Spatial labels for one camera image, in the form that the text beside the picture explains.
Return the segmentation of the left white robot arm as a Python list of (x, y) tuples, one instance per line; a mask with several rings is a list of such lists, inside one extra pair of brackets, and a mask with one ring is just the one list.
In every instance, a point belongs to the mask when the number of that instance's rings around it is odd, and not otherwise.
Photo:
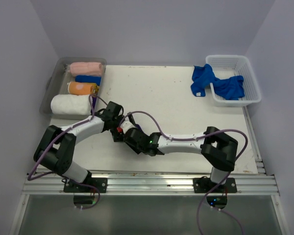
[(37, 168), (42, 165), (51, 173), (75, 181), (75, 187), (81, 192), (91, 189), (92, 174), (73, 161), (75, 146), (93, 136), (109, 131), (114, 142), (122, 142), (118, 126), (123, 115), (123, 107), (110, 101), (105, 109), (94, 112), (86, 119), (67, 127), (49, 126), (33, 156)]

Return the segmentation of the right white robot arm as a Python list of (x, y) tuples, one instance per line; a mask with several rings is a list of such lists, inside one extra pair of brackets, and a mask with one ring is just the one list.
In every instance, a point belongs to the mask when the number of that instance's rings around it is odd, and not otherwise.
[(149, 156), (170, 153), (192, 153), (202, 155), (211, 165), (211, 178), (208, 181), (210, 190), (220, 192), (226, 186), (224, 177), (235, 168), (238, 142), (226, 133), (219, 133), (216, 127), (208, 127), (197, 134), (169, 135), (166, 138), (160, 132), (145, 134), (142, 130), (130, 124), (121, 127), (123, 141), (137, 154)]

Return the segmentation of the orange polka dot towel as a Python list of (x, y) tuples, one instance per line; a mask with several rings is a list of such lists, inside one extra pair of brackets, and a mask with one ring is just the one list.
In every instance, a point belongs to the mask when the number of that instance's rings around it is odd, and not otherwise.
[(96, 83), (68, 83), (68, 93), (73, 95), (89, 95), (96, 94), (99, 91), (99, 85)]

